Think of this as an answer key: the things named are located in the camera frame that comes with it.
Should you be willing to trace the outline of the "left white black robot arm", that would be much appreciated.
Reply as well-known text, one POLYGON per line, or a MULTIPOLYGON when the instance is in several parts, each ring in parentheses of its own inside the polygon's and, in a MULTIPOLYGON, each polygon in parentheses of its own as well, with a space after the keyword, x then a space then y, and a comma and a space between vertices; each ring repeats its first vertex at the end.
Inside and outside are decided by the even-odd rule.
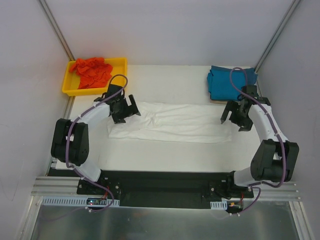
POLYGON ((92 105, 75 119, 60 118, 55 124, 51 156, 67 168, 74 170, 89 182, 88 188, 99 195, 105 191, 106 183, 102 170, 89 158, 89 132, 100 122, 111 117, 114 124, 125 124, 126 118, 141 113, 132 94, 125 97, 123 87, 111 84, 107 92, 96 98, 92 105))

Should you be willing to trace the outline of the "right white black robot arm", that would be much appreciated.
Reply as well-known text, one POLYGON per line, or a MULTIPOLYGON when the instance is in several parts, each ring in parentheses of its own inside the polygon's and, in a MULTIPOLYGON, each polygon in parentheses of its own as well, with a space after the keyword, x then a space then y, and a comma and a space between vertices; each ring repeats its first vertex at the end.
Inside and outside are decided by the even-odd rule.
POLYGON ((292 178, 299 154, 299 146, 282 133, 272 113, 268 98, 259 96, 256 85, 246 85, 240 90, 239 101, 228 101, 221 123, 230 120, 241 132, 256 129, 259 147, 250 166, 230 173, 231 181, 225 184, 225 192, 237 197, 243 187, 261 184, 279 188, 292 178))

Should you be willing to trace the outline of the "white t shirt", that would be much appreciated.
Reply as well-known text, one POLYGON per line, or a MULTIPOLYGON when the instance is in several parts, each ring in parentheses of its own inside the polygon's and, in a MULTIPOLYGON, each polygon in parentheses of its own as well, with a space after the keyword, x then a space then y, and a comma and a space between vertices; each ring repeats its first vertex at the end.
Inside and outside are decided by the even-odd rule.
POLYGON ((221 105, 137 103, 140 115, 125 123, 107 121, 111 139, 219 144, 232 140, 230 124, 221 124, 221 105))

